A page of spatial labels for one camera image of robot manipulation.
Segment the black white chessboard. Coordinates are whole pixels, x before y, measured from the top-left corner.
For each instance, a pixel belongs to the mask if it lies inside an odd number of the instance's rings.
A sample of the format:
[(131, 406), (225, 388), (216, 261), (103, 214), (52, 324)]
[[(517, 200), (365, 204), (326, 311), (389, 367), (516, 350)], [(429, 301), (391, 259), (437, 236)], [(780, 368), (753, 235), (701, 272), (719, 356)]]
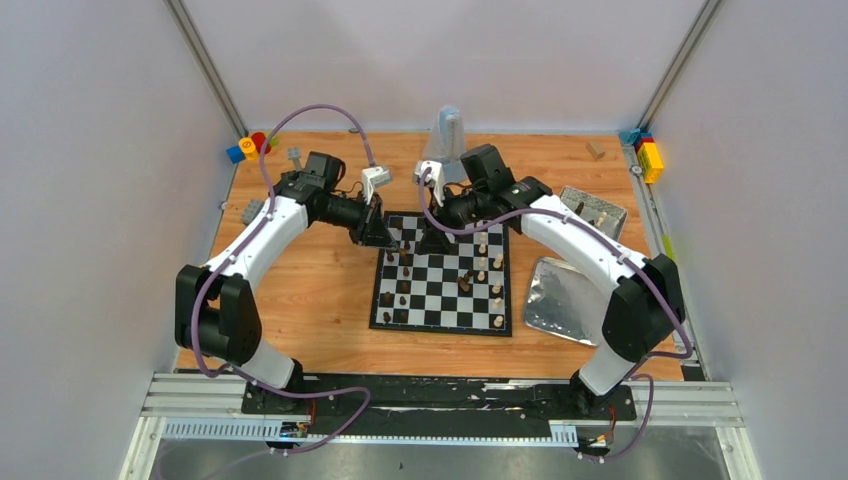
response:
[[(416, 243), (429, 223), (419, 212), (385, 214), (389, 230), (406, 253), (378, 255), (371, 303), (371, 329), (510, 337), (509, 229), (501, 224), (456, 239), (455, 255), (417, 255)], [(471, 291), (460, 294), (457, 278), (469, 275)], [(389, 312), (392, 322), (383, 322)], [(504, 325), (493, 326), (496, 316)]]

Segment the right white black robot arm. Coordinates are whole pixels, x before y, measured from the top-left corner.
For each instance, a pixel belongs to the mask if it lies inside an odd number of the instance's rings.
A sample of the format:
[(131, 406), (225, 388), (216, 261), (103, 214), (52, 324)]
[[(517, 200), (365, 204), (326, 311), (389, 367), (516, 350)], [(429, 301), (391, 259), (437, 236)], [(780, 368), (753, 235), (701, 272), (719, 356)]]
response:
[(460, 157), (470, 187), (447, 192), (437, 161), (417, 163), (414, 178), (428, 223), (454, 236), (507, 225), (547, 247), (588, 278), (607, 298), (602, 339), (574, 374), (571, 403), (584, 417), (596, 417), (611, 403), (611, 391), (635, 373), (672, 333), (692, 352), (683, 328), (685, 305), (678, 267), (665, 254), (649, 258), (613, 241), (570, 209), (533, 176), (517, 179), (492, 144)]

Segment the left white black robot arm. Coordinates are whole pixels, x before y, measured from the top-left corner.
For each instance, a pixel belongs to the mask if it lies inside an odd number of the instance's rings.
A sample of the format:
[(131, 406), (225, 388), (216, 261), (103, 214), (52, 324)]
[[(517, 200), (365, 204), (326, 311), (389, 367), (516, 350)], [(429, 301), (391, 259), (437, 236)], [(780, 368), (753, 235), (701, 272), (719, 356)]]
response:
[(283, 413), (306, 400), (301, 364), (263, 337), (254, 290), (284, 249), (314, 222), (348, 231), (358, 246), (395, 250), (376, 189), (389, 183), (383, 166), (363, 169), (362, 190), (338, 191), (343, 160), (319, 152), (300, 170), (284, 172), (246, 229), (202, 266), (186, 265), (176, 277), (175, 342), (224, 363), (249, 381), (267, 386), (268, 400)]

